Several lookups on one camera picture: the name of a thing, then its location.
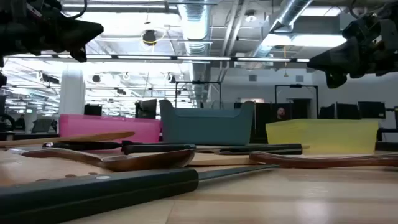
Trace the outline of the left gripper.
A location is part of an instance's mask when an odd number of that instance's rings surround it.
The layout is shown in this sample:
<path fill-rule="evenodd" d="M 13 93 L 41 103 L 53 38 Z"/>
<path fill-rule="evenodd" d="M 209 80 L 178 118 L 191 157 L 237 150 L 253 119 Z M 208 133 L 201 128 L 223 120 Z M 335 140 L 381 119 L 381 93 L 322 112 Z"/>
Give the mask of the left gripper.
<path fill-rule="evenodd" d="M 88 21 L 61 21 L 65 17 L 61 10 L 58 0 L 0 0 L 0 58 L 67 50 L 76 61 L 86 62 L 85 45 L 102 34 L 104 27 Z"/>

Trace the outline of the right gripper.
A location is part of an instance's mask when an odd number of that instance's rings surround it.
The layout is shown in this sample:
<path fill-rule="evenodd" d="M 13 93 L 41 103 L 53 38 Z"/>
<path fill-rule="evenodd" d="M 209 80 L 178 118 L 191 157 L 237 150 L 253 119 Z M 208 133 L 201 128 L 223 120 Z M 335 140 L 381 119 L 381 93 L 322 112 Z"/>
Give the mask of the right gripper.
<path fill-rule="evenodd" d="M 328 88 L 345 84 L 347 74 L 358 78 L 398 72 L 398 2 L 359 16 L 343 30 L 343 37 L 346 42 L 307 63 L 308 68 L 325 72 Z"/>

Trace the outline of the wooden utensils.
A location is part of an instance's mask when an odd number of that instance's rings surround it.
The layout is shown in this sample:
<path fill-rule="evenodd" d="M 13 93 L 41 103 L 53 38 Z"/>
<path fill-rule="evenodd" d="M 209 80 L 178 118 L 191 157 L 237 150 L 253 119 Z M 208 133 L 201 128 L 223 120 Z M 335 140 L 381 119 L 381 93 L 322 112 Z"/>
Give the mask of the wooden utensils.
<path fill-rule="evenodd" d="M 302 145 L 304 147 L 304 149 L 310 149 L 310 146 L 308 145 Z M 227 148 L 227 147 L 233 147 L 233 146 L 217 146 L 217 147 L 197 147 L 195 150 L 197 152 L 203 152 L 203 153 L 214 153 L 216 154 L 216 150 L 217 149 L 221 149 L 221 148 Z"/>

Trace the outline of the light wooden slotted spatula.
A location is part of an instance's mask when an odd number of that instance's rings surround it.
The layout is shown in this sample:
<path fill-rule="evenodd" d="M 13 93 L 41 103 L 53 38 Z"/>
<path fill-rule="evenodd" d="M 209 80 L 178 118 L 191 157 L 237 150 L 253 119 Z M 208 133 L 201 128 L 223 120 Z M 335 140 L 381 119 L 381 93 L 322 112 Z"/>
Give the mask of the light wooden slotted spatula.
<path fill-rule="evenodd" d="M 25 140 L 13 140 L 13 141 L 0 141 L 0 148 L 9 148 L 14 146 L 29 146 L 43 144 L 45 142 L 83 142 L 83 141 L 109 141 L 115 139 L 127 138 L 135 135 L 134 131 L 124 131 L 115 133 L 101 133 L 101 134 L 85 134 L 75 135 L 69 137 L 57 137 L 57 138 L 40 138 L 40 139 L 25 139 Z"/>

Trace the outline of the dark wooden spoon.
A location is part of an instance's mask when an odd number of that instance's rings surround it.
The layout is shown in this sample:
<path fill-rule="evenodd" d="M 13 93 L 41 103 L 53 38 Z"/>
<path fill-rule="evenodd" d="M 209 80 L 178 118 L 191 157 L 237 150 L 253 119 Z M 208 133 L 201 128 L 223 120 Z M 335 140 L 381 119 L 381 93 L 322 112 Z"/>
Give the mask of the dark wooden spoon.
<path fill-rule="evenodd" d="M 398 167 L 398 153 L 346 157 L 294 157 L 252 152 L 249 159 L 268 165 L 295 169 L 326 169 L 337 167 Z"/>
<path fill-rule="evenodd" d="M 35 151 L 21 151 L 21 155 L 33 158 L 68 159 L 107 169 L 112 172 L 129 172 L 185 167 L 192 161 L 195 152 L 191 149 L 186 149 L 145 156 L 129 154 L 123 156 L 100 157 L 94 154 L 69 149 L 41 149 Z"/>

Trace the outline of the black sheathed knife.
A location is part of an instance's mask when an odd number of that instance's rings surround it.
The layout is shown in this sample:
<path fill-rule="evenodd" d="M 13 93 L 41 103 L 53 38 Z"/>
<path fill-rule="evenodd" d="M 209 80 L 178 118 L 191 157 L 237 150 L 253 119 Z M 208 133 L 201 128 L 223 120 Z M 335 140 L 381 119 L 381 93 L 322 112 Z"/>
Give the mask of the black sheathed knife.
<path fill-rule="evenodd" d="M 122 141 L 119 142 L 72 142 L 72 141 L 64 141 L 64 142 L 45 142 L 42 145 L 42 149 L 69 149 L 73 151 L 95 151 L 95 150 L 110 150 L 116 149 L 123 146 L 134 145 L 134 142 L 131 141 Z"/>

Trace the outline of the black-handled paring knife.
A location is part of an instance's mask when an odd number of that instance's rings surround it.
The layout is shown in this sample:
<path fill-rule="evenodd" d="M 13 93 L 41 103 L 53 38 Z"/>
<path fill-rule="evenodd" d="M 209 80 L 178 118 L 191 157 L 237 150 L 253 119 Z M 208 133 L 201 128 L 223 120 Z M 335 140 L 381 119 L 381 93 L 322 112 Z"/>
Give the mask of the black-handled paring knife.
<path fill-rule="evenodd" d="M 301 155 L 304 147 L 301 144 L 260 144 L 253 146 L 233 146 L 217 149 L 220 155 L 248 155 L 252 152 L 266 152 L 277 155 Z"/>

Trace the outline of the long labelled wooden fork spatula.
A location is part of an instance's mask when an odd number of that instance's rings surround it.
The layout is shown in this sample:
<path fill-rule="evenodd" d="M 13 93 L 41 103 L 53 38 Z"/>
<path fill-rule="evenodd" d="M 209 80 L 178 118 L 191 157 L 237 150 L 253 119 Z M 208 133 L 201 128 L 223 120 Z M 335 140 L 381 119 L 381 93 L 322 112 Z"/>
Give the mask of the long labelled wooden fork spatula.
<path fill-rule="evenodd" d="M 0 151 L 0 186 L 108 173 L 111 171 L 81 162 L 56 158 L 31 158 Z"/>

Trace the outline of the large black-handled kitchen knife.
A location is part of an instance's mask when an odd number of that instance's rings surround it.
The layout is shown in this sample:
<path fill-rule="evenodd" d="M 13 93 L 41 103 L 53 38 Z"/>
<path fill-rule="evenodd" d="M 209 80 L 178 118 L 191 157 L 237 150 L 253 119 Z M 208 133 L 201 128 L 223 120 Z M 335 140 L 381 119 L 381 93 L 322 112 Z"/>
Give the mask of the large black-handled kitchen knife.
<path fill-rule="evenodd" d="M 143 170 L 0 187 L 0 224 L 58 224 L 193 192 L 201 181 L 271 168 Z"/>

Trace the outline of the ceiling light panel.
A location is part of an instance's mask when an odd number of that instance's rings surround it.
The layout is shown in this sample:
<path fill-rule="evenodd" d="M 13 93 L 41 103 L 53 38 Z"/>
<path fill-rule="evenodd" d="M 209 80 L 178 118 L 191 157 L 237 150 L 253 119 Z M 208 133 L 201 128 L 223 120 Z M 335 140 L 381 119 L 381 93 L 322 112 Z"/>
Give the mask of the ceiling light panel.
<path fill-rule="evenodd" d="M 271 47 L 276 45 L 294 45 L 301 47 L 336 47 L 346 42 L 340 35 L 280 35 L 269 34 L 263 41 L 262 46 Z"/>

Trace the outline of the black computer monitor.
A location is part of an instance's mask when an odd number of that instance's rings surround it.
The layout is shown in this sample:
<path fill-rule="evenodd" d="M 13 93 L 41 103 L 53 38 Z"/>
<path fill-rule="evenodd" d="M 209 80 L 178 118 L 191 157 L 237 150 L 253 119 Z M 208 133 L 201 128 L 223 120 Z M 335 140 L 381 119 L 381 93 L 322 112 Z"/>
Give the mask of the black computer monitor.
<path fill-rule="evenodd" d="M 336 115 L 338 119 L 360 119 L 360 113 L 357 104 L 336 104 Z"/>
<path fill-rule="evenodd" d="M 383 102 L 359 101 L 358 108 L 362 119 L 386 118 L 386 107 Z"/>
<path fill-rule="evenodd" d="M 330 106 L 322 106 L 319 110 L 319 119 L 334 119 L 335 118 L 335 104 Z"/>
<path fill-rule="evenodd" d="M 135 102 L 136 107 L 136 118 L 141 119 L 155 119 L 157 111 L 157 100 L 151 99 L 146 101 Z"/>
<path fill-rule="evenodd" d="M 102 115 L 102 106 L 87 104 L 84 107 L 84 115 L 101 116 Z"/>

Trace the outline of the white building pillar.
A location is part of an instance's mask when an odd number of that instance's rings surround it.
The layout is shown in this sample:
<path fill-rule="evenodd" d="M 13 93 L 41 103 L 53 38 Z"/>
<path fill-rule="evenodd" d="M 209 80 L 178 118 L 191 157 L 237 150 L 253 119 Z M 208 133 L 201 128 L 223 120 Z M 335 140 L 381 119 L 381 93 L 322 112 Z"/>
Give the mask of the white building pillar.
<path fill-rule="evenodd" d="M 62 72 L 59 114 L 83 114 L 85 76 L 81 69 L 67 67 Z"/>

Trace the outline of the yellow plastic bin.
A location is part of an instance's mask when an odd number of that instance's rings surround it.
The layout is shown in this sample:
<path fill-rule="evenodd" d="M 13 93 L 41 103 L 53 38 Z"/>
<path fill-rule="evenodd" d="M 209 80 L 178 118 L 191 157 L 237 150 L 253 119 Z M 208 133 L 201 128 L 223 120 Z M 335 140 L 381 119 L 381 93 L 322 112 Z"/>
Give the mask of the yellow plastic bin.
<path fill-rule="evenodd" d="M 379 123 L 360 119 L 293 119 L 266 125 L 269 144 L 301 144 L 305 155 L 373 154 Z"/>

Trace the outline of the pink plastic bin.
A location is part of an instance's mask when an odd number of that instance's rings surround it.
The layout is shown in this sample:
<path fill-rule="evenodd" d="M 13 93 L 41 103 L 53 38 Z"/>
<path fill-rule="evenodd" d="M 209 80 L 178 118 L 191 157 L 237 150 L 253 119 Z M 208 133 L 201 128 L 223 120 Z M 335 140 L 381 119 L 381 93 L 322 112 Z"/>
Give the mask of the pink plastic bin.
<path fill-rule="evenodd" d="M 59 135 L 112 133 L 133 131 L 135 135 L 124 140 L 132 142 L 159 142 L 162 122 L 157 119 L 125 118 L 118 116 L 92 116 L 61 114 L 58 120 Z"/>

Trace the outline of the black partition panel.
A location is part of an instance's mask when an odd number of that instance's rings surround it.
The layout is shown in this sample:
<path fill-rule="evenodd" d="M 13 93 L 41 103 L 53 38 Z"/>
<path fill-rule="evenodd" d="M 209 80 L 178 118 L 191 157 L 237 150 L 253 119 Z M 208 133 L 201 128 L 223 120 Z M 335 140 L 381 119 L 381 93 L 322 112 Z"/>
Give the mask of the black partition panel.
<path fill-rule="evenodd" d="M 279 122 L 275 120 L 276 111 L 283 107 L 286 120 L 309 118 L 310 108 L 303 100 L 294 100 L 290 103 L 255 103 L 251 128 L 250 143 L 268 143 L 266 125 Z"/>

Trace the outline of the long ceiling light strip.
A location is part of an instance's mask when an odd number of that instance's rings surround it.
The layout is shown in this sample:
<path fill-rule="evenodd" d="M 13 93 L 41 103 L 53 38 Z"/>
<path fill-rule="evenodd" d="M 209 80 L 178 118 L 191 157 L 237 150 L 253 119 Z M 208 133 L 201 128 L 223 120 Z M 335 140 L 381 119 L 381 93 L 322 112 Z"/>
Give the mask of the long ceiling light strip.
<path fill-rule="evenodd" d="M 211 57 L 211 56 L 176 56 L 176 55 L 87 55 L 88 60 L 173 60 L 173 61 L 206 61 L 206 62 L 283 62 L 283 63 L 309 63 L 307 58 L 277 58 L 277 57 Z M 31 54 L 17 54 L 4 58 L 23 59 L 72 59 L 66 54 L 43 54 L 39 56 Z"/>

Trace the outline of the teal plastic bin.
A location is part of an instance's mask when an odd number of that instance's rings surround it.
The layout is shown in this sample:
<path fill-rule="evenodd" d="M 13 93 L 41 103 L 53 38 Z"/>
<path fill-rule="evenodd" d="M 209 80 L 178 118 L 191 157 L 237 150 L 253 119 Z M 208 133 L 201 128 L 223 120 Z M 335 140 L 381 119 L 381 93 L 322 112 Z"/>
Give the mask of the teal plastic bin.
<path fill-rule="evenodd" d="M 244 146 L 249 143 L 254 103 L 235 109 L 175 108 L 159 101 L 162 137 L 169 144 Z"/>

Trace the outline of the black metal stand frame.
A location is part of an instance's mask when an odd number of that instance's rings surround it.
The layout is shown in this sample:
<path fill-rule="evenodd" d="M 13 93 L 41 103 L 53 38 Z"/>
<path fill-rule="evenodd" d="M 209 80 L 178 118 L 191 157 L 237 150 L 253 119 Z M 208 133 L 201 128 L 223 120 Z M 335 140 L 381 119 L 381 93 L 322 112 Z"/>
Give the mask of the black metal stand frame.
<path fill-rule="evenodd" d="M 290 85 L 274 85 L 274 101 L 277 102 L 277 89 L 278 87 L 288 87 L 288 88 L 314 88 L 315 89 L 315 99 L 316 99 L 316 118 L 319 118 L 319 90 L 318 85 L 302 85 L 302 84 L 290 84 Z"/>

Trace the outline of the smooth silver ceiling duct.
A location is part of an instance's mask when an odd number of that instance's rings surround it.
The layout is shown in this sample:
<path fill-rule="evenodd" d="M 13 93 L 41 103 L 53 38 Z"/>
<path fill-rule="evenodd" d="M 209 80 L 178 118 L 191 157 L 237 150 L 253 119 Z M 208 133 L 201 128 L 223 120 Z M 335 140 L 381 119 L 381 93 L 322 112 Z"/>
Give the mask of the smooth silver ceiling duct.
<path fill-rule="evenodd" d="M 267 16 L 262 27 L 263 40 L 253 51 L 252 57 L 267 57 L 272 46 L 272 33 L 279 29 L 289 28 L 292 31 L 294 22 L 306 10 L 313 0 L 283 0 L 280 9 Z"/>

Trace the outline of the corrugated silver ceiling duct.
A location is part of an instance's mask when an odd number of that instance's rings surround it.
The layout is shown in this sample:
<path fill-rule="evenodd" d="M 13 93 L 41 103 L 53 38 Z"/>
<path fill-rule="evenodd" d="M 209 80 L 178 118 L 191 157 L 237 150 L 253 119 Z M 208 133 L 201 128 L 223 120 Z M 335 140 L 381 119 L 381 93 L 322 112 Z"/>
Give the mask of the corrugated silver ceiling duct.
<path fill-rule="evenodd" d="M 188 56 L 209 56 L 208 40 L 211 7 L 204 4 L 181 4 L 183 38 Z M 205 62 L 193 62 L 190 67 L 191 81 L 208 81 L 210 68 Z"/>

